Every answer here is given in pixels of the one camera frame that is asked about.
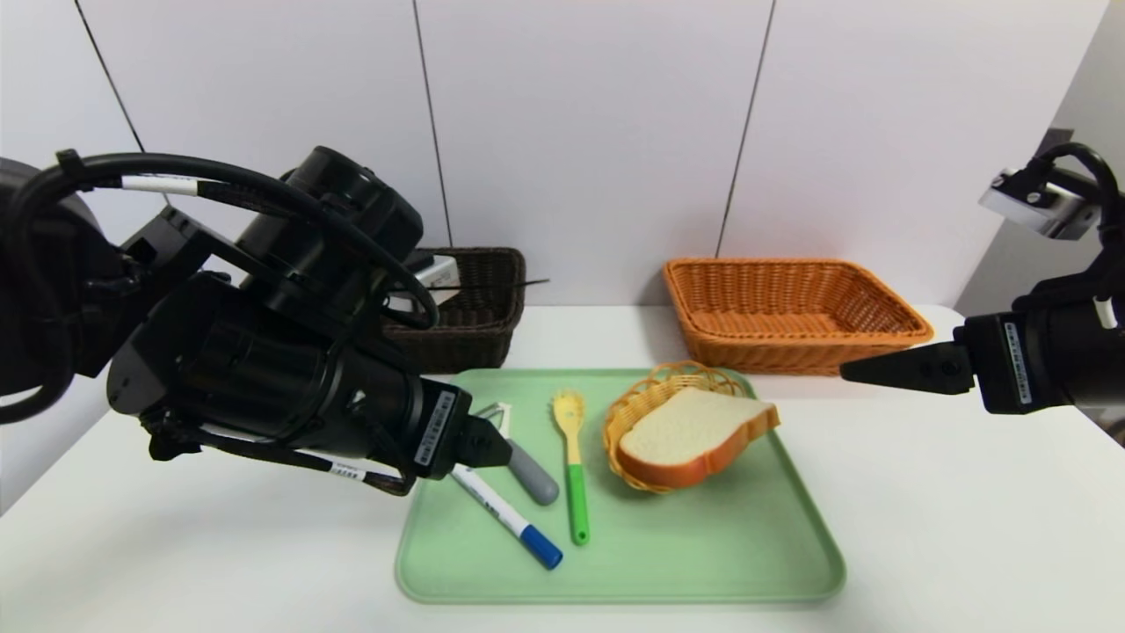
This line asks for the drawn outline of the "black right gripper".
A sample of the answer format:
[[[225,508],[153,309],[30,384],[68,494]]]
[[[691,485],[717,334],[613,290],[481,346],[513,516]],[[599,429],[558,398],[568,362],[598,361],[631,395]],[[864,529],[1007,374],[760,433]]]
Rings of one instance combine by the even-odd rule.
[[[1122,322],[1106,328],[1101,316],[1099,302],[974,316],[953,329],[953,340],[848,361],[839,376],[925,394],[968,394],[979,386],[993,414],[1120,406]]]

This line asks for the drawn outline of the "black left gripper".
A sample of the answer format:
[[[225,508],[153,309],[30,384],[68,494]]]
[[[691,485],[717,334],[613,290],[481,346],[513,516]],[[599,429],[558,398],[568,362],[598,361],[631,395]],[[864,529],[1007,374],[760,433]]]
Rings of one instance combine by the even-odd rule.
[[[330,455],[386,465],[379,481],[446,477],[457,464],[508,465],[512,446],[471,396],[366,350],[338,358],[330,394]]]

